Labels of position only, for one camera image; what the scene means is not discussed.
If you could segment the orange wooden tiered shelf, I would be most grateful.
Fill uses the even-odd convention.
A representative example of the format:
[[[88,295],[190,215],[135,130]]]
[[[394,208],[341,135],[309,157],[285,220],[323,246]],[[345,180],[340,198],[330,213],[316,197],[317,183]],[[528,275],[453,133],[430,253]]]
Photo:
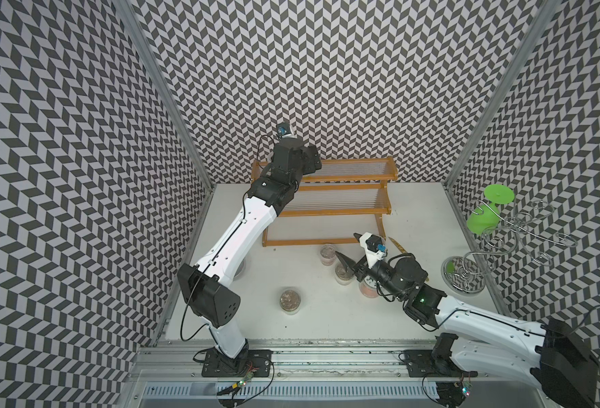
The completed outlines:
[[[303,178],[283,218],[372,216],[379,236],[386,236],[383,217],[392,213],[388,184],[399,171],[391,156],[328,159],[323,168]]]

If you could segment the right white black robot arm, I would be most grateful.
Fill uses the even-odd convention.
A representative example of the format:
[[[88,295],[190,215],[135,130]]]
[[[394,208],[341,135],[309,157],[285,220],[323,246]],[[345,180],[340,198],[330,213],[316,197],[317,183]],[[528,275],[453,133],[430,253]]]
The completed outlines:
[[[541,390],[562,407],[592,407],[599,361],[568,323],[521,321],[467,304],[427,285],[427,272],[410,254],[394,266],[382,253],[359,261],[337,253],[358,281],[371,278],[382,292],[402,303],[404,313],[428,332],[439,332],[446,349],[439,373],[483,372]]]

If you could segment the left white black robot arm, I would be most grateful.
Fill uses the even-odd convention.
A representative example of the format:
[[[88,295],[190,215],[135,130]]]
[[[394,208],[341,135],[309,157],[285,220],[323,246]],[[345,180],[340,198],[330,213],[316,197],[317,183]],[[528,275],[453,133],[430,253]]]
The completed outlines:
[[[271,162],[242,197],[240,212],[214,246],[194,265],[185,263],[177,279],[186,308],[208,327],[213,355],[229,372],[247,370],[249,346],[235,322],[241,298],[230,290],[238,267],[256,239],[280,216],[302,178],[322,169],[313,144],[293,136],[274,146]]]

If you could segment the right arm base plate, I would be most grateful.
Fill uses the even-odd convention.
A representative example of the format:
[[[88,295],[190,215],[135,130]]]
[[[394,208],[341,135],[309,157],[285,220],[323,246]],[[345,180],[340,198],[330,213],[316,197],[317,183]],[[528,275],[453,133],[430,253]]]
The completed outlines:
[[[478,372],[463,371],[452,360],[452,347],[458,339],[456,334],[443,333],[431,350],[403,350],[400,361],[410,377],[477,377]]]

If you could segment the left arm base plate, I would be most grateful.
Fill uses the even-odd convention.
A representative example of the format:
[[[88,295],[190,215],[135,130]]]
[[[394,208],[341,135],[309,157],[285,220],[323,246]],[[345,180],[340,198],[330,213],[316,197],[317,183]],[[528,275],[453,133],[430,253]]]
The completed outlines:
[[[234,359],[210,348],[202,362],[202,377],[269,377],[272,368],[272,350],[245,350]]]

